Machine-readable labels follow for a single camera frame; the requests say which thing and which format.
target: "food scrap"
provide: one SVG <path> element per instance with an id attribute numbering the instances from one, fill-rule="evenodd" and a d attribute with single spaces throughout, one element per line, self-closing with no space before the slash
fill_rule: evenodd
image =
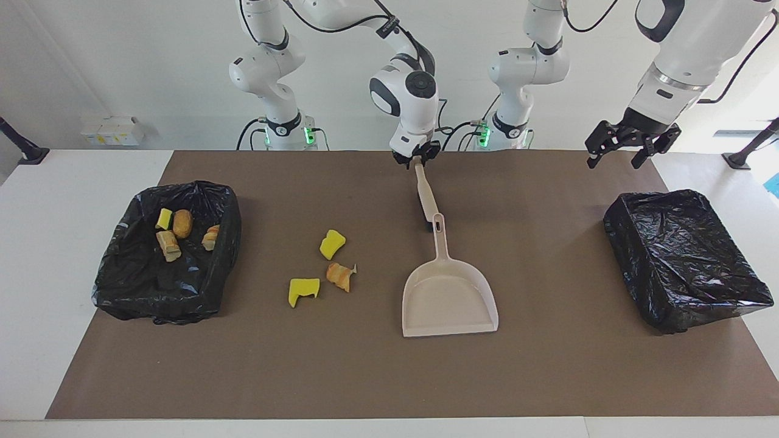
<path id="1" fill-rule="evenodd" d="M 357 273 L 357 265 L 354 265 L 354 269 L 343 267 L 338 263 L 331 263 L 327 267 L 327 280 L 330 283 L 335 284 L 339 288 L 349 292 L 349 280 L 352 274 Z"/>
<path id="2" fill-rule="evenodd" d="M 289 303 L 292 309 L 298 304 L 298 298 L 314 295 L 319 296 L 319 279 L 293 278 L 290 281 Z"/>
<path id="3" fill-rule="evenodd" d="M 160 231 L 157 233 L 157 241 L 160 243 L 165 261 L 170 263 L 182 256 L 182 250 L 178 247 L 176 236 L 172 231 Z"/>
<path id="4" fill-rule="evenodd" d="M 206 235 L 203 236 L 203 248 L 206 251 L 213 251 L 213 247 L 217 244 L 217 236 L 219 235 L 219 225 L 214 225 L 206 231 Z"/>
<path id="5" fill-rule="evenodd" d="M 188 238 L 192 232 L 192 213 L 189 210 L 179 210 L 173 216 L 173 234 L 178 238 Z"/>
<path id="6" fill-rule="evenodd" d="M 346 245 L 346 238 L 338 231 L 330 230 L 327 232 L 327 237 L 322 240 L 322 245 L 319 246 L 319 252 L 325 256 L 326 259 L 332 260 L 336 252 Z"/>
<path id="7" fill-rule="evenodd" d="M 160 217 L 157 219 L 157 226 L 155 226 L 158 230 L 169 230 L 171 229 L 171 222 L 173 221 L 173 212 L 168 210 L 167 208 L 164 208 L 160 210 Z"/>

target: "white table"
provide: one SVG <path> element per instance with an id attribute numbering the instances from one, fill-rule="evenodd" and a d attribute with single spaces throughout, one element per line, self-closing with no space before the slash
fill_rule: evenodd
<path id="1" fill-rule="evenodd" d="M 779 418 L 42 421 L 94 314 L 89 293 L 114 226 L 170 151 L 55 150 L 0 186 L 0 436 L 777 436 Z M 779 291 L 779 209 L 748 172 L 688 154 L 654 160 L 670 190 L 709 196 L 760 278 Z M 779 309 L 745 317 L 774 374 Z"/>

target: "dustpan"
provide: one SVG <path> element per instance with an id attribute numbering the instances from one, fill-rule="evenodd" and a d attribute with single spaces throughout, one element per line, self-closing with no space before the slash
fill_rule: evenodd
<path id="1" fill-rule="evenodd" d="M 485 276 L 475 267 L 449 256 L 446 219 L 421 163 L 416 162 L 419 198 L 433 224 L 435 260 L 418 267 L 403 292 L 405 337 L 468 334 L 498 330 L 498 308 Z"/>

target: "black trash bag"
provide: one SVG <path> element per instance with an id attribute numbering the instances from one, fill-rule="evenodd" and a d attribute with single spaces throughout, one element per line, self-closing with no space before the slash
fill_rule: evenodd
<path id="1" fill-rule="evenodd" d="M 698 192 L 622 194 L 603 222 L 641 316 L 663 334 L 774 305 Z"/>
<path id="2" fill-rule="evenodd" d="M 165 261 L 157 243 L 155 225 L 162 208 L 189 210 L 193 218 L 192 234 L 178 240 L 182 256 L 172 263 Z M 201 241 L 216 224 L 219 237 L 209 253 Z M 195 181 L 146 189 L 132 199 L 114 231 L 100 262 L 92 303 L 120 320 L 204 320 L 219 312 L 240 241 L 241 212 L 230 187 Z"/>

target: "blue object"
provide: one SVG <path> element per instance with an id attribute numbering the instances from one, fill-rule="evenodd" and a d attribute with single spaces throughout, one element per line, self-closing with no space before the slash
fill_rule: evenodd
<path id="1" fill-rule="evenodd" d="M 774 196 L 779 198 L 779 173 L 771 178 L 765 185 L 766 190 L 773 193 Z"/>

